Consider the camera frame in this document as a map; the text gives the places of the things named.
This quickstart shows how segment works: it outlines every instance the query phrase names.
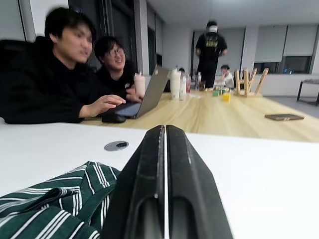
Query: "ceiling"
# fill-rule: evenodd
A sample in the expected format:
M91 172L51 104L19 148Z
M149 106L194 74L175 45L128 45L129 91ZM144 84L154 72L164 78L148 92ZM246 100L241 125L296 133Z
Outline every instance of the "ceiling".
M319 23L319 0L148 0L166 24L204 29L209 19L221 27Z

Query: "wooden stool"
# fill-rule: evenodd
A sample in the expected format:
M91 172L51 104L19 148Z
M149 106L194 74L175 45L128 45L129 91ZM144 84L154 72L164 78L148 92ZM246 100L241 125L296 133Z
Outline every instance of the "wooden stool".
M268 75L268 68L264 69L264 72L260 78L260 81L257 83L255 82L255 76L257 73L257 68L255 68L253 70L253 73L251 74L250 78L249 78L249 72L248 70L244 70L244 79L240 80L240 76L239 76L239 70L237 70L235 72L235 80L236 80L236 92L235 95L238 96L244 96L244 97L250 97L250 96L262 96L260 94L260 90L263 86L263 83ZM244 90L240 89L240 84L244 83ZM251 92L251 89L253 87L254 84L258 84L256 91L255 92Z

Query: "hand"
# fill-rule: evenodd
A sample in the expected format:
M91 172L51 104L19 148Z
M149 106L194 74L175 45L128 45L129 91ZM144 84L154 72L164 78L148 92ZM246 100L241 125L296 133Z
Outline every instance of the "hand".
M142 103L142 100L143 100L139 98L136 94L133 94L133 95L127 94L126 99L134 103Z
M96 102L83 106L80 111L79 118L95 117L124 103L126 103L126 101L119 96L102 96Z
M126 93L128 93L129 95L135 95L135 87L132 86L129 89L126 89Z

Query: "phone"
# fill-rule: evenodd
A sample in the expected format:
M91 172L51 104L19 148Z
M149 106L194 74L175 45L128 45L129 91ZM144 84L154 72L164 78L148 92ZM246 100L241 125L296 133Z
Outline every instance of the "phone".
M289 121L289 120L303 120L305 117L293 114L279 114L279 115L265 115L265 118L271 120Z

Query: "striped shirt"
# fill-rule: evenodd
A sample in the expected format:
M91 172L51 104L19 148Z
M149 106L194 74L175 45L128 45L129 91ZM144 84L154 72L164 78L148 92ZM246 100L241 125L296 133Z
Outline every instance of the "striped shirt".
M86 164L0 198L1 239L98 239L120 172Z

